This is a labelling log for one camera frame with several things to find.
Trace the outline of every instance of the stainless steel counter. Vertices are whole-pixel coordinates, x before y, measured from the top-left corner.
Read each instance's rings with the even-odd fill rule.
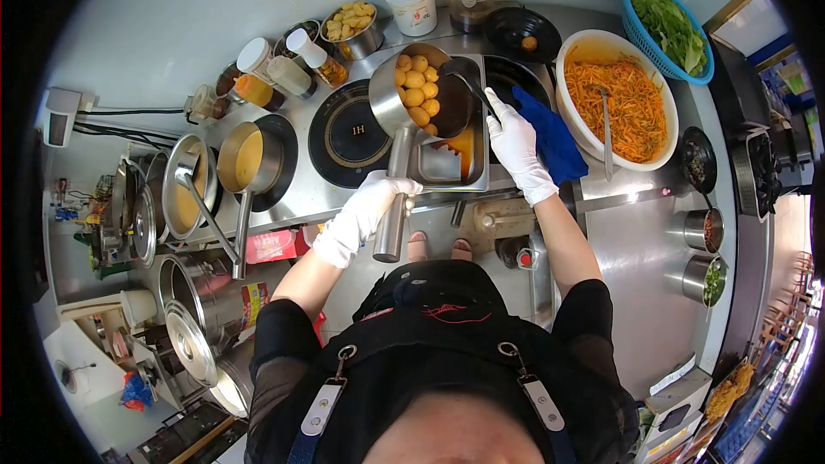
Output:
[[[562,40],[585,29],[600,28],[624,35],[621,19],[614,15],[555,5],[528,5],[548,18],[559,30]],[[479,36],[456,36],[449,25],[445,10],[439,11],[435,31],[422,38],[448,53],[495,54]],[[385,49],[365,60],[349,65],[351,80],[368,78],[372,71],[401,46],[421,41],[401,35],[394,24],[385,30]],[[531,66],[549,90],[554,101],[548,71],[543,66]],[[701,127],[711,139],[718,157],[718,182],[710,200],[722,211],[726,233],[720,253],[731,269],[736,267],[737,224],[733,202],[733,180],[727,159],[727,149],[707,87],[689,85],[685,81],[668,81],[679,114],[680,131],[689,126]],[[250,233],[298,224],[321,222],[332,217],[352,195],[353,190],[340,189],[324,180],[309,160],[307,137],[309,124],[318,106],[332,93],[319,89],[307,101],[287,100],[278,112],[292,122],[299,141],[299,159],[290,189],[270,211],[253,213]],[[223,136],[238,122],[255,120],[266,112],[246,105],[221,119],[206,133],[207,140],[219,147]],[[696,352],[699,366],[712,372],[722,344],[727,314],[731,302],[733,280],[728,279],[722,298],[708,314],[701,305],[681,295],[677,279],[691,255],[677,225],[679,212],[702,208],[704,199],[685,186],[675,162],[662,169],[639,173],[615,168],[613,181],[604,177],[604,164],[585,155],[591,167],[588,176],[572,186],[572,201],[577,219],[596,253],[605,283],[611,289],[614,304],[613,343],[616,366],[622,384],[637,398],[646,397],[646,390],[659,378],[683,363]],[[661,194],[662,188],[672,190]],[[488,194],[512,194],[513,182],[500,165],[491,165]],[[423,194],[419,208],[433,208],[447,201],[456,201],[454,192]],[[238,203],[224,196],[216,216],[227,235],[235,229]],[[197,230],[190,243],[213,241],[208,229]],[[549,273],[534,276],[533,289],[544,290],[534,297],[536,319],[548,322],[559,307],[559,296],[546,283]]]

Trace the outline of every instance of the yellow potato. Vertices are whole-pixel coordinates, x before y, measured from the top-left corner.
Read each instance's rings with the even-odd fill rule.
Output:
[[[413,62],[410,60],[409,56],[402,54],[395,62],[395,68],[400,68],[401,70],[408,72],[413,69]]]
[[[413,56],[412,57],[412,69],[416,70],[417,72],[423,73],[429,63],[427,62],[427,58],[423,56]]]
[[[410,118],[413,122],[416,123],[416,126],[418,126],[419,128],[423,128],[424,126],[430,123],[430,116],[427,115],[427,112],[421,108],[408,108],[407,113],[409,113]]]
[[[435,117],[441,109],[441,104],[436,98],[428,98],[426,101],[421,103],[421,107],[427,112],[427,115],[430,117]]]
[[[407,72],[407,79],[404,81],[404,86],[406,88],[421,88],[426,82],[427,81],[424,79],[424,75],[421,72],[410,70]]]
[[[413,106],[420,106],[424,102],[424,92],[420,88],[409,88],[407,95],[404,96],[404,106],[412,108]]]
[[[427,67],[424,71],[424,78],[430,81],[431,83],[435,83],[438,81],[438,70],[434,69],[433,67]]]
[[[438,95],[438,85],[435,83],[424,83],[424,86],[421,87],[421,91],[424,92],[424,97],[433,98]]]

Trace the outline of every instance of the hand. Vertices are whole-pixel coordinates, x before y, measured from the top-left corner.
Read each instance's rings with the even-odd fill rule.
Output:
[[[535,154],[535,129],[512,106],[504,104],[492,88],[485,88],[484,93],[501,120],[499,123],[492,115],[487,117],[492,152],[524,192],[524,199],[532,208],[559,191]]]
[[[388,178],[386,170],[373,170],[341,212],[324,225],[324,231],[313,243],[315,253],[326,262],[346,269],[361,244],[378,229],[378,222],[389,209],[395,194],[412,196],[421,190],[422,186],[413,180]]]

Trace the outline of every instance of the slipper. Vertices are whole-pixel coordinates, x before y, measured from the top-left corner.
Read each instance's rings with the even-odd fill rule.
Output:
[[[458,239],[453,242],[453,252],[449,257],[453,260],[467,260],[468,262],[472,262],[473,250],[467,240]]]
[[[427,256],[427,235],[424,232],[415,232],[407,240],[407,258],[410,262],[423,262]]]

